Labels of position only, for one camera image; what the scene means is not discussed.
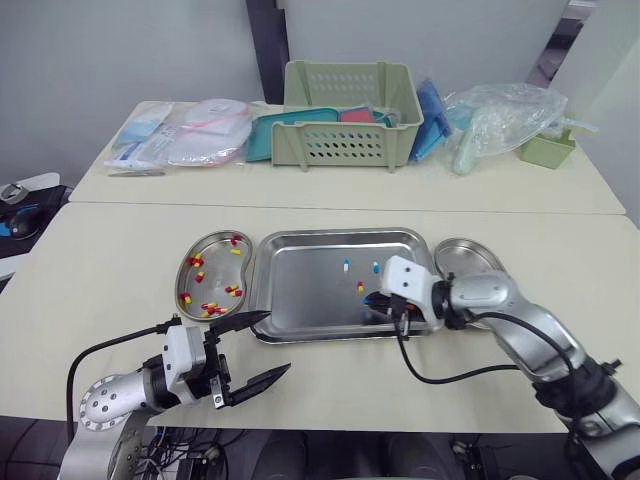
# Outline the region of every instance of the kidney-shaped tray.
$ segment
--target kidney-shaped tray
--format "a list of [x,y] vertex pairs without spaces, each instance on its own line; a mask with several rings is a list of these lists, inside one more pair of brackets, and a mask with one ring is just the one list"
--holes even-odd
[[[180,313],[191,320],[209,322],[237,312],[247,291],[245,270],[250,259],[251,241],[240,232],[215,232],[194,243],[176,278],[176,305]],[[201,260],[202,265],[194,265],[194,260]],[[204,276],[197,281],[196,276],[201,273]],[[231,286],[237,286],[235,290],[239,292],[227,291]],[[211,303],[217,304],[215,308],[203,308]]]
[[[422,237],[405,228],[268,236],[256,254],[249,308],[271,310],[271,316],[256,324],[253,332],[269,343],[394,335],[386,317],[363,303],[380,289],[382,268],[393,255],[435,272]],[[420,326],[412,325],[416,330]]]

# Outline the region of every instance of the green pen holder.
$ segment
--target green pen holder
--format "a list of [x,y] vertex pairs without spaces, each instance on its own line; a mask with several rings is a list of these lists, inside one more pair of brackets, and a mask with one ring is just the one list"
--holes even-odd
[[576,141],[571,140],[570,135],[570,129],[564,129],[560,138],[537,135],[520,148],[520,160],[556,169],[576,148]]

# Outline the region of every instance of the gray wall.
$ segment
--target gray wall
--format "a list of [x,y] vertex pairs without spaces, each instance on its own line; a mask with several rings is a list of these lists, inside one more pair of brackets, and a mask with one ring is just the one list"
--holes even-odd
[[442,95],[524,82],[568,0],[283,0],[292,59],[385,60]]
[[142,100],[260,100],[244,0],[1,0],[0,184],[77,182]]
[[638,0],[599,1],[551,83],[569,97],[570,113],[600,127],[576,138],[638,226],[639,15]]

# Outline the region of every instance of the light green container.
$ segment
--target light green container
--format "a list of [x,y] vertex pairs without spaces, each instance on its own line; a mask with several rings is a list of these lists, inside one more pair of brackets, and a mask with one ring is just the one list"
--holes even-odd
[[396,63],[289,62],[285,71],[285,111],[369,106],[400,114],[397,127],[376,123],[276,123],[274,165],[396,167],[407,164],[422,110],[411,74]]
[[571,130],[565,129],[560,138],[533,137],[520,148],[520,160],[542,167],[556,169],[576,148],[575,140],[569,138]]

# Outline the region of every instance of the computer mouse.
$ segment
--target computer mouse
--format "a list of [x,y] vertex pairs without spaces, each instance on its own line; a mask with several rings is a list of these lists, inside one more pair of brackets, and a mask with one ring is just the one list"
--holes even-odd
[[9,220],[9,234],[15,240],[24,240],[40,231],[46,212],[40,207],[25,208]]

